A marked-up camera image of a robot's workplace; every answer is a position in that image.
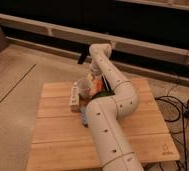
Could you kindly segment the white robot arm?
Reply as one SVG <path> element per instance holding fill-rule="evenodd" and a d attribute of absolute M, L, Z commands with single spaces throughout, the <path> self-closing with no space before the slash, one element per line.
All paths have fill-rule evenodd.
<path fill-rule="evenodd" d="M 91 73 L 103 74 L 114 94 L 95 98 L 86 106 L 86 117 L 103 171 L 144 171 L 118 120 L 133 113 L 139 97 L 131 81 L 109 60 L 110 44 L 92 44 Z"/>

